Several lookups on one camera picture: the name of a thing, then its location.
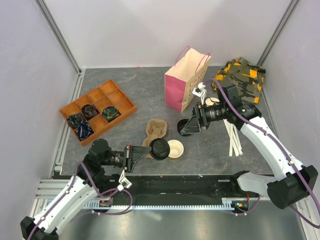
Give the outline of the brown paper cup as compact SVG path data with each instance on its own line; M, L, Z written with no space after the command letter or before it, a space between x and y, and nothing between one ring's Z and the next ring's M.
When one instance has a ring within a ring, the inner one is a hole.
M168 141L170 152L168 158L171 161L177 161L184 153L184 146L183 144L176 139L172 139Z

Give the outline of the brown pulp cup carrier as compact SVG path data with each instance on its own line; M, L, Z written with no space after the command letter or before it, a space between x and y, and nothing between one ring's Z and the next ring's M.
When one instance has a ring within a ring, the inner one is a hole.
M147 137L142 142L143 147L149 147L150 143L154 139L163 139L167 133L167 123L162 119L152 118L147 122L145 132Z

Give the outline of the pink and cream paper bag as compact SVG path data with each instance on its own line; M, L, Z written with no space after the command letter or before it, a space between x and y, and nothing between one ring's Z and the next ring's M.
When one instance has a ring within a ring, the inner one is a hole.
M164 74L165 104L182 113L194 95L192 91L201 83L211 61L210 53L200 53L186 46L174 65Z

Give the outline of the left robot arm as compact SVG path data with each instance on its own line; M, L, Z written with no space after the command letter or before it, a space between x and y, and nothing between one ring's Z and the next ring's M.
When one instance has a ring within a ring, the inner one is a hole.
M96 139L63 190L34 217L20 223L25 240L57 240L64 227L96 197L111 198L128 192L132 183L126 173L147 155L150 146L127 145L113 151L105 139Z

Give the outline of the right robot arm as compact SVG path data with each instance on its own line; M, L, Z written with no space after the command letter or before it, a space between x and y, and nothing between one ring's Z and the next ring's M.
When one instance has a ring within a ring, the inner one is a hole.
M237 173L236 180L229 184L233 196L240 197L245 192L267 196L282 210L310 196L318 171L312 165L305 166L280 143L257 107L242 102L234 84L220 86L217 92L219 102L213 105L206 104L203 83L199 83L192 93L201 101L193 107L181 135L199 133L212 122L226 120L254 144L272 170L273 176L249 171Z

